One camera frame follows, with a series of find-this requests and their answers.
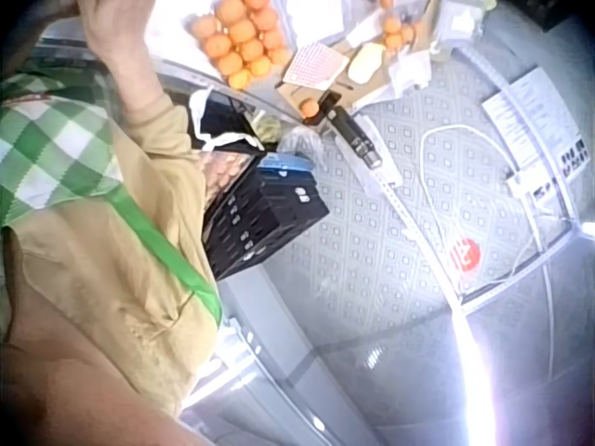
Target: red sticker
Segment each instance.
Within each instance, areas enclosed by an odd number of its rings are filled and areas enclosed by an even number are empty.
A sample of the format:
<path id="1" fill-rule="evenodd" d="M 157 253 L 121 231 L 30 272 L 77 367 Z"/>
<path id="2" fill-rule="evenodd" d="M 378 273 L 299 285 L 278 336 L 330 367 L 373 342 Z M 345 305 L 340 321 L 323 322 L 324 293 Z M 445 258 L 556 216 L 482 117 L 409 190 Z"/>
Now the red sticker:
<path id="1" fill-rule="evenodd" d="M 453 260 L 456 269 L 467 272 L 479 265 L 482 253 L 480 246 L 472 239 L 462 239 L 453 246 L 450 258 Z"/>

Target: wooden board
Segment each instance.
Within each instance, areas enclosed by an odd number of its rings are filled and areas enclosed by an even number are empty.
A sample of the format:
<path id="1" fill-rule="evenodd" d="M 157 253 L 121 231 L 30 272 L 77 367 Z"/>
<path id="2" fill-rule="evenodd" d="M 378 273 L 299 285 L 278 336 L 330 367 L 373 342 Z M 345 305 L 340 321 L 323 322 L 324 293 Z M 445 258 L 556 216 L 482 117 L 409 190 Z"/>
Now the wooden board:
<path id="1" fill-rule="evenodd" d="M 414 43 L 414 47 L 412 49 L 413 52 L 426 50 L 430 48 L 431 42 L 431 30 L 434 28 L 434 21 L 438 11 L 438 5 L 440 0 L 430 0 L 424 17 L 421 19 L 423 23 L 422 29 L 425 30 L 423 35 L 420 35 L 416 42 Z M 360 49 L 352 48 L 349 42 L 344 39 L 337 44 L 331 46 L 333 49 L 341 53 L 342 55 L 346 56 L 350 60 L 355 57 L 357 51 Z M 365 85 L 359 85 L 354 83 L 349 76 L 347 75 L 349 65 L 336 79 L 336 81 L 331 85 L 331 90 L 337 92 L 342 96 L 341 101 L 338 105 L 345 108 L 345 110 L 350 110 L 358 100 L 368 96 L 371 93 L 374 93 L 379 88 L 390 83 L 390 76 L 388 67 L 392 62 L 393 56 L 387 54 L 386 52 L 383 54 L 383 63 L 382 66 L 374 73 L 372 78 L 367 82 Z M 319 100 L 321 96 L 324 94 L 324 91 L 317 90 L 315 88 L 307 88 L 305 86 L 295 85 L 295 84 L 286 84 L 281 82 L 277 85 L 277 91 L 291 104 L 299 112 L 299 104 L 301 104 L 304 100 L 308 98 L 313 98 L 315 100 Z"/>

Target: green checkered headscarf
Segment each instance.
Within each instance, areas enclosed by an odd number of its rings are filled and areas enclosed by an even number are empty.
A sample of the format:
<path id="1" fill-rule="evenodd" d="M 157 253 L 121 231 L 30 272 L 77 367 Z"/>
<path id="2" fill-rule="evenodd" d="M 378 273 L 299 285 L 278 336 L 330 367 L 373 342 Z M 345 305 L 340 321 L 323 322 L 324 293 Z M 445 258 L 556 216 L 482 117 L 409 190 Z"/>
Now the green checkered headscarf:
<path id="1" fill-rule="evenodd" d="M 59 69 L 20 73 L 2 83 L 0 228 L 35 210 L 103 197 L 219 324 L 221 306 L 213 287 L 126 191 L 112 151 L 109 98 L 102 81 L 99 75 L 89 78 L 77 70 Z"/>

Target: green strap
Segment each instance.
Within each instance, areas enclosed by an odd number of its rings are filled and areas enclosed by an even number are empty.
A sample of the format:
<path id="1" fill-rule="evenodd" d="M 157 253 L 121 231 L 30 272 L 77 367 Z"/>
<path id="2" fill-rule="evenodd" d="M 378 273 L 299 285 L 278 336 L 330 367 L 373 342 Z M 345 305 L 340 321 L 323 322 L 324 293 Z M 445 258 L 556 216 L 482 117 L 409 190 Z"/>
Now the green strap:
<path id="1" fill-rule="evenodd" d="M 105 197 L 137 234 L 145 247 L 178 277 L 182 284 L 201 299 L 219 326 L 221 324 L 221 303 L 213 287 L 144 215 L 124 185 L 118 186 Z"/>

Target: orange fruit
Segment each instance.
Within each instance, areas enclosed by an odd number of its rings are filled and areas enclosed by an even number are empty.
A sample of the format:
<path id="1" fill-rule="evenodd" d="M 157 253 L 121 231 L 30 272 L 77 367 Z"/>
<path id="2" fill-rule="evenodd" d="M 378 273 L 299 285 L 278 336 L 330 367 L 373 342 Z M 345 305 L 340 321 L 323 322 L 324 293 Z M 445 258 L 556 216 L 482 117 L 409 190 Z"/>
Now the orange fruit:
<path id="1" fill-rule="evenodd" d="M 230 87 L 235 88 L 236 90 L 246 88 L 250 85 L 251 81 L 252 74 L 250 74 L 250 71 L 246 68 L 242 68 L 239 72 L 235 72 L 227 79 Z"/>
<path id="2" fill-rule="evenodd" d="M 318 114 L 319 110 L 318 102 L 312 98 L 308 98 L 299 104 L 299 111 L 305 118 L 313 118 Z"/>
<path id="3" fill-rule="evenodd" d="M 218 59 L 230 52 L 231 40 L 224 33 L 215 33 L 206 39 L 203 51 L 211 59 Z"/>
<path id="4" fill-rule="evenodd" d="M 277 49 L 285 46 L 285 39 L 281 31 L 274 28 L 262 34 L 262 44 L 267 49 Z"/>
<path id="5" fill-rule="evenodd" d="M 248 19 L 238 21 L 235 25 L 229 29 L 230 38 L 236 44 L 242 44 L 248 40 L 253 39 L 257 35 L 257 30 Z"/>
<path id="6" fill-rule="evenodd" d="M 271 72 L 271 60 L 266 56 L 260 56 L 250 62 L 250 72 L 254 77 L 264 77 Z"/>
<path id="7" fill-rule="evenodd" d="M 279 16 L 272 7 L 263 7 L 254 13 L 252 21 L 260 31 L 267 31 L 277 26 Z"/>
<path id="8" fill-rule="evenodd" d="M 223 0 L 215 8 L 215 15 L 224 25 L 233 25 L 245 16 L 244 3 L 242 0 Z"/>
<path id="9" fill-rule="evenodd" d="M 217 32 L 218 22 L 211 14 L 197 18 L 191 26 L 191 34 L 203 41 Z"/>
<path id="10" fill-rule="evenodd" d="M 403 46 L 403 38 L 400 34 L 389 34 L 384 39 L 384 45 L 388 49 L 399 51 L 401 46 Z"/>
<path id="11" fill-rule="evenodd" d="M 258 39 L 248 40 L 240 46 L 240 54 L 246 62 L 259 58 L 264 53 L 264 46 Z"/>
<path id="12" fill-rule="evenodd" d="M 401 30 L 401 21 L 393 16 L 388 16 L 384 20 L 384 32 L 386 34 L 396 34 Z"/>
<path id="13" fill-rule="evenodd" d="M 261 9 L 269 4 L 269 0 L 245 0 L 245 5 L 250 9 Z"/>
<path id="14" fill-rule="evenodd" d="M 401 37 L 403 38 L 404 44 L 410 44 L 416 37 L 416 32 L 409 25 L 404 25 L 401 29 Z"/>
<path id="15" fill-rule="evenodd" d="M 274 65 L 281 65 L 282 67 L 291 60 L 291 51 L 287 48 L 277 48 L 269 51 L 269 58 Z"/>
<path id="16" fill-rule="evenodd" d="M 243 66 L 244 63 L 242 62 L 242 58 L 238 53 L 234 51 L 232 51 L 229 54 L 226 54 L 217 61 L 217 69 L 224 76 L 229 76 L 230 74 L 239 72 Z"/>

